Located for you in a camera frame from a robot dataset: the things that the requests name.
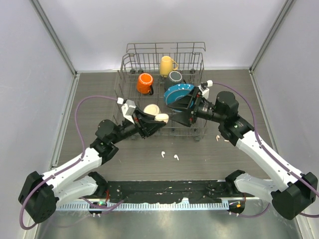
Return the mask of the white charging case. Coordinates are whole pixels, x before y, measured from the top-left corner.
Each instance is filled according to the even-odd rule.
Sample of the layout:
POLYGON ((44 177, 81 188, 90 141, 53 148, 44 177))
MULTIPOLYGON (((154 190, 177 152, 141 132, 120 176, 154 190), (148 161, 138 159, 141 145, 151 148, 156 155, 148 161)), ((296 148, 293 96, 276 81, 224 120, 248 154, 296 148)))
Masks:
POLYGON ((160 114, 157 114, 155 116, 155 120, 156 121, 163 121, 165 123, 168 123, 169 121, 169 115, 168 114, 164 114, 164 113, 160 113, 160 114))

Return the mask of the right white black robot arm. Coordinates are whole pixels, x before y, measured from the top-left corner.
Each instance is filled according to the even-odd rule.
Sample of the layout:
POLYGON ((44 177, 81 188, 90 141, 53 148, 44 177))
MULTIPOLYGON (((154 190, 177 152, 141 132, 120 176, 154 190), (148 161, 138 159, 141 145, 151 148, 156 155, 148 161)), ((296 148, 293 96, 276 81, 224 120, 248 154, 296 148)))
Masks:
POLYGON ((304 174, 267 145, 238 114, 239 103, 232 92, 219 92, 215 103, 207 99, 208 92, 209 89, 189 84, 168 88, 164 102, 176 112, 172 120, 187 127, 198 118, 218 123, 220 135, 250 156, 271 178, 267 181, 237 170, 226 177, 226 193, 232 197, 248 193, 261 198, 287 220, 302 215, 319 195, 318 178, 311 172, 304 174))

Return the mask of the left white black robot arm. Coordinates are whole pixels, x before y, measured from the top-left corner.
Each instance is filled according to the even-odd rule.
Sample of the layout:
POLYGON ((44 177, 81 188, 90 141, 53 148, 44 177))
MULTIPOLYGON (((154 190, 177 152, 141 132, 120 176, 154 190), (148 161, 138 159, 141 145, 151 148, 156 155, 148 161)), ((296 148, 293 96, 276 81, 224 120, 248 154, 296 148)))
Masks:
POLYGON ((65 164, 45 173, 31 172, 18 197, 21 204, 19 223, 23 229, 31 229, 23 223, 24 213, 40 224, 50 218, 59 206, 75 199, 93 196, 102 198, 107 191, 107 181, 94 171, 111 160, 118 152, 116 143, 139 134, 149 137, 168 123, 167 114, 152 115, 134 108, 121 124, 109 119, 98 124, 96 139, 89 147, 65 164))

